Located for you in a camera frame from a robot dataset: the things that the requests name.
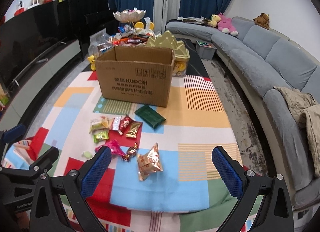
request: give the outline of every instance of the gray plastic bin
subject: gray plastic bin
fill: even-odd
[[[196,51],[199,54],[200,58],[211,60],[217,48],[212,43],[206,43],[212,45],[212,47],[202,46],[199,44],[199,41],[197,40]]]

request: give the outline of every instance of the floor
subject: floor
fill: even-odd
[[[267,169],[265,160],[270,159],[271,156],[267,157],[269,152],[264,152],[260,142],[260,140],[264,141],[266,139],[263,137],[263,132],[257,132],[257,130],[259,130],[259,125],[257,128],[252,123],[251,118],[254,119],[254,116],[251,116],[251,114],[248,113],[250,111],[250,106],[248,106],[249,103],[244,99],[245,96],[242,96],[242,90],[237,87],[237,83],[235,80],[232,80],[232,76],[226,78],[223,77],[225,73],[225,69],[223,68],[224,64],[220,62],[218,57],[214,57],[212,60],[202,59],[202,61],[229,117],[229,121],[240,149],[243,164],[260,175],[267,175],[268,171],[269,173],[273,172],[272,168],[271,171]],[[86,66],[88,66],[88,61],[85,60],[78,64],[61,81],[40,109],[31,124],[26,137],[33,136],[37,132],[56,100]]]

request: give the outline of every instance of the brown teddy bear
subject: brown teddy bear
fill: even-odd
[[[269,15],[261,13],[259,17],[256,17],[253,20],[256,25],[269,30]]]

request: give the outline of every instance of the blue gripper pad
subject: blue gripper pad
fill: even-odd
[[[26,127],[23,124],[19,124],[10,130],[7,130],[3,134],[3,142],[10,144],[15,141],[18,137],[22,136],[26,132]]]
[[[103,174],[108,168],[111,162],[111,150],[108,147],[105,147],[102,154],[94,162],[90,170],[84,176],[81,182],[81,191],[80,194],[82,198],[87,198],[92,196],[96,187],[98,186]]]
[[[243,194],[242,180],[217,147],[212,151],[212,162],[230,195],[240,199]]]

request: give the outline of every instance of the beige blanket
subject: beige blanket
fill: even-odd
[[[299,128],[306,128],[315,176],[320,177],[320,104],[311,94],[301,93],[298,89],[274,88],[282,94]]]

